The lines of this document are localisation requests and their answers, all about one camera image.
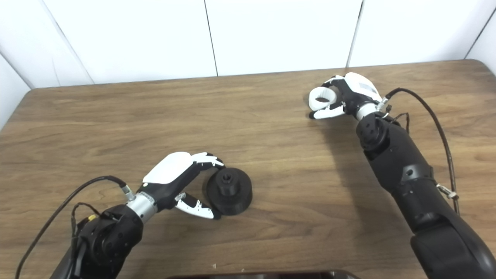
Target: white wall panel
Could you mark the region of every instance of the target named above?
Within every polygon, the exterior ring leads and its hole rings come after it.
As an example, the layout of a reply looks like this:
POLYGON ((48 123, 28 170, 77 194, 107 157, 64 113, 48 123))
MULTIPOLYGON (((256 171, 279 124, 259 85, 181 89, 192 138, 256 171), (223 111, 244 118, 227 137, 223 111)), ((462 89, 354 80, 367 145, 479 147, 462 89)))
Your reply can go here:
POLYGON ((32 87, 92 83, 38 0, 0 1, 0 53, 32 87))
POLYGON ((365 0, 350 66, 463 59, 494 0, 365 0))
POLYGON ((28 91, 27 84, 0 55, 0 130, 28 91))
POLYGON ((488 22, 467 58, 482 61, 496 74, 496 15, 488 22))
POLYGON ((361 0, 206 0, 219 75, 346 65, 361 0))
POLYGON ((203 0, 45 0, 95 83, 214 76, 203 0))

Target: black arm segment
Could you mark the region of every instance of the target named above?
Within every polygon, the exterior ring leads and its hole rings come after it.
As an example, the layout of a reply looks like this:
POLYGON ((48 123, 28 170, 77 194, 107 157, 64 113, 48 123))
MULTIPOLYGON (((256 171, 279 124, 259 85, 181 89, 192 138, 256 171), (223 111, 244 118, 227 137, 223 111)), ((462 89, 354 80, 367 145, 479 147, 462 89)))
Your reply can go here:
POLYGON ((412 249, 429 279, 496 279, 496 261, 436 188, 432 168, 406 131, 369 114, 357 135, 380 185, 414 233, 412 249))

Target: wood grain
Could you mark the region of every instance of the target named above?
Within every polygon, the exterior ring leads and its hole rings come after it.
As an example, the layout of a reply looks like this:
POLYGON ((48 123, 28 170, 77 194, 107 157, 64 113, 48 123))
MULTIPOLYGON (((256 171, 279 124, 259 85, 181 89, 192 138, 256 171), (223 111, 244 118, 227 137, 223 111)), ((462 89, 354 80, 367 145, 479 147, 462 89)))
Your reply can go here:
MULTIPOLYGON (((253 202, 220 221, 157 214, 119 278, 334 268, 363 279, 426 278, 410 230, 362 155, 354 119, 306 117, 308 92, 348 71, 367 76, 383 95, 402 86, 432 106, 453 153, 462 216, 496 253, 496 78, 480 62, 463 60, 35 89, 0 133, 0 279, 13 277, 33 237, 77 186, 112 174, 136 189, 180 150, 208 151, 244 170, 253 202)), ((406 94, 391 103, 393 114, 411 113, 414 141, 448 184, 428 113, 406 94)), ((201 197, 211 174, 187 191, 201 197)), ((103 210, 124 197, 100 183, 79 201, 103 210)), ((28 259, 23 279, 50 276, 69 231, 67 209, 28 259)))

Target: black cable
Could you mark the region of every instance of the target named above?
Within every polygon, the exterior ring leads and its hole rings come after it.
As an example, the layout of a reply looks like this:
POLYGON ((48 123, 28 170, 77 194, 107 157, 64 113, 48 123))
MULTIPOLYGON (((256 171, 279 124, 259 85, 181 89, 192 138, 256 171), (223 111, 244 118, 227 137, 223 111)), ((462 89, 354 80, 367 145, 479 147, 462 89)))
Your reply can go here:
POLYGON ((72 208, 72 212, 70 214, 70 226, 71 226, 71 241, 70 241, 70 251, 71 251, 71 258, 69 261, 69 268, 67 269, 67 274, 64 278, 70 279, 74 275, 74 262, 76 261, 77 258, 77 240, 79 238, 79 233, 80 231, 76 229, 76 209, 79 206, 87 206, 89 207, 97 216, 100 216, 100 212, 96 210, 92 205, 87 204, 87 203, 76 203, 74 207, 72 208))
POLYGON ((398 120, 400 117, 402 117, 403 115, 406 115, 406 133, 407 134, 410 134, 410 114, 408 112, 404 112, 404 113, 400 113, 398 114, 398 116, 396 116, 395 118, 393 118, 393 122, 398 120))
POLYGON ((100 177, 97 177, 97 178, 93 178, 92 180, 89 180, 87 181, 86 183, 84 183, 83 185, 79 186, 76 190, 74 190, 74 192, 72 192, 66 199, 64 202, 62 202, 62 204, 59 206, 59 208, 57 208, 55 210, 55 212, 52 214, 52 216, 50 216, 50 218, 48 218, 47 222, 43 225, 43 227, 41 228, 40 232, 36 235, 36 237, 34 238, 33 242, 31 243, 31 245, 29 245, 28 249, 26 250, 26 253, 24 254, 24 256, 22 256, 22 259, 21 261, 19 262, 19 265, 17 266, 17 270, 15 272, 15 279, 19 279, 20 275, 21 275, 21 270, 22 270, 22 266, 24 265, 24 262, 26 261, 26 259, 29 257, 29 254, 31 254, 31 251, 33 251, 34 247, 36 246, 36 244, 38 243, 38 241, 40 240, 41 236, 45 233, 45 231, 47 230, 47 228, 50 226, 50 224, 54 221, 55 217, 57 217, 57 215, 59 215, 59 213, 62 211, 62 209, 65 208, 65 206, 79 193, 81 192, 81 190, 83 190, 84 188, 88 187, 89 185, 95 183, 95 182, 98 182, 98 181, 102 181, 102 180, 110 180, 112 182, 115 182, 119 185, 120 188, 123 188, 126 186, 126 182, 124 182, 123 180, 115 177, 115 176, 111 176, 111 175, 108 175, 108 176, 100 176, 100 177))
MULTIPOLYGON (((385 98, 390 100, 391 97, 394 96, 398 92, 406 92, 406 93, 414 96, 424 106, 424 108, 429 112, 432 119, 434 120, 437 131, 439 132, 439 135, 441 136, 442 144, 444 145, 444 151, 446 152, 446 159, 448 161, 448 169, 449 169, 449 180, 451 182, 451 190, 453 192, 456 192, 455 169, 453 166, 453 157, 451 156, 451 151, 449 150, 448 140, 446 139, 446 135, 444 134, 444 131, 441 127, 441 123, 439 123, 437 116, 435 115, 435 113, 431 109, 431 107, 417 93, 415 93, 409 89, 399 87, 399 88, 394 89, 391 92, 389 92, 385 98)), ((458 215, 460 215, 460 207, 458 205, 458 198, 457 197, 453 199, 453 207, 454 207, 455 212, 458 215)))

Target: black disc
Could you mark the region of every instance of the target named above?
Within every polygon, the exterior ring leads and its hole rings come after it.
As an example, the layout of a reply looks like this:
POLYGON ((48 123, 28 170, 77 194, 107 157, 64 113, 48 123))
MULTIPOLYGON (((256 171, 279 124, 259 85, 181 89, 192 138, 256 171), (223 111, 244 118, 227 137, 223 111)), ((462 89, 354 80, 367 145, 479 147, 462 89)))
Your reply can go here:
POLYGON ((216 172, 206 184, 211 205, 223 215, 237 215, 251 203, 251 180, 237 168, 224 168, 216 172))

